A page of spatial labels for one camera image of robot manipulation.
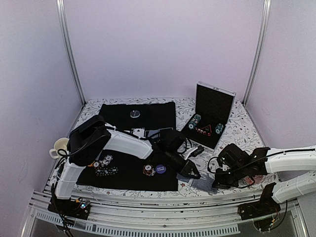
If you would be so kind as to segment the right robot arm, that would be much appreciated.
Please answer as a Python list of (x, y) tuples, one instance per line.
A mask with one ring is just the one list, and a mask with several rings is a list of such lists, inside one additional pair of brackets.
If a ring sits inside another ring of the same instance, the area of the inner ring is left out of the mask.
[(239, 187), (245, 177), (268, 175), (283, 171), (304, 171), (304, 174), (284, 182), (273, 182), (264, 187), (260, 199), (242, 204), (237, 212), (243, 220), (280, 211), (280, 204), (316, 190), (316, 148), (276, 149), (256, 148), (252, 154), (236, 144), (227, 145), (216, 158), (219, 168), (214, 172), (214, 188)]

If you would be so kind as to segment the purple small blind button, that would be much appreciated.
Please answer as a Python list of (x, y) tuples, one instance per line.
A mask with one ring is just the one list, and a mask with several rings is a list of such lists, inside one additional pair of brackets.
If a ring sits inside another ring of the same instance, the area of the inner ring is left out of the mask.
[(162, 164), (159, 164), (155, 167), (155, 171), (158, 174), (164, 174), (166, 172), (166, 167)]

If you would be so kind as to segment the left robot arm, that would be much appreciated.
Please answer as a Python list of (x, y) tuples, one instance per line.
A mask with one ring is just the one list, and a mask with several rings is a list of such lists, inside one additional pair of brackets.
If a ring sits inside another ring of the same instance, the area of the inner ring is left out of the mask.
[(101, 116), (93, 116), (74, 129), (66, 145), (56, 150), (61, 158), (62, 170), (51, 187), (49, 210), (60, 215), (87, 214), (89, 201), (72, 200), (73, 188), (82, 171), (95, 164), (104, 151), (115, 151), (145, 160), (153, 154), (162, 158), (162, 163), (173, 168), (186, 178), (201, 177), (196, 165), (178, 152), (186, 137), (175, 129), (159, 131), (150, 136), (138, 136), (106, 123)]

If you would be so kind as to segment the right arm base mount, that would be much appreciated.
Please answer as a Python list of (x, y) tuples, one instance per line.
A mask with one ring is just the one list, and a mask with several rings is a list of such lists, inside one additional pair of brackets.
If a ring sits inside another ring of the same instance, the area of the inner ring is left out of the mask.
[(271, 216), (268, 219), (264, 218), (254, 221), (255, 228), (261, 232), (265, 232), (274, 226), (280, 210), (280, 205), (276, 203), (271, 197), (261, 197), (258, 201), (239, 205), (237, 208), (237, 213), (242, 220), (259, 218), (274, 214), (274, 217)]

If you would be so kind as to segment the clear acrylic dealer button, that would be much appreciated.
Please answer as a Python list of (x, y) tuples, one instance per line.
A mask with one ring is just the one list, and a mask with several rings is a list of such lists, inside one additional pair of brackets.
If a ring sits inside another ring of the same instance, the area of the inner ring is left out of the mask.
[(129, 115), (131, 118), (136, 119), (140, 117), (141, 113), (138, 110), (132, 110)]

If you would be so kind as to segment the two of clubs card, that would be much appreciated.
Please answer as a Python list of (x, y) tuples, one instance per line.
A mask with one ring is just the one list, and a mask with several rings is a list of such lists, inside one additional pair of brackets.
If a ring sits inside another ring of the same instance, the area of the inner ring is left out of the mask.
[(145, 130), (142, 128), (135, 128), (135, 129), (133, 129), (132, 134), (135, 136), (144, 138), (145, 137)]

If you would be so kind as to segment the black white chip stack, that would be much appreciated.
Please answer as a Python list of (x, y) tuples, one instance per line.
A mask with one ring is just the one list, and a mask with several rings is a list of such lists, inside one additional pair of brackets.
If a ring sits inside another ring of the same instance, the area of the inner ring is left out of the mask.
[(105, 155), (104, 158), (94, 161), (92, 167), (95, 169), (95, 175), (97, 177), (114, 176), (119, 172), (116, 166), (110, 166), (114, 160), (112, 155)]

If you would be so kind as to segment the orange black poker chip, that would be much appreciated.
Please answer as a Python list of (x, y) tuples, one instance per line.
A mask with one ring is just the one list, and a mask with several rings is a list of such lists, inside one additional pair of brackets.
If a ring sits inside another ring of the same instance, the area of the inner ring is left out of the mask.
[(155, 169), (153, 168), (152, 165), (146, 164), (143, 166), (143, 174), (146, 176), (154, 176), (156, 173)]

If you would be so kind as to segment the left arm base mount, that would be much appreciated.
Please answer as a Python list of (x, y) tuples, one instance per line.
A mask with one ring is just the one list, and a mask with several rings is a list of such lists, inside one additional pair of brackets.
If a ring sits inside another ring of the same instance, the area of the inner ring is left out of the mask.
[(87, 220), (90, 214), (90, 201), (82, 199), (55, 199), (51, 198), (47, 210), (66, 217)]

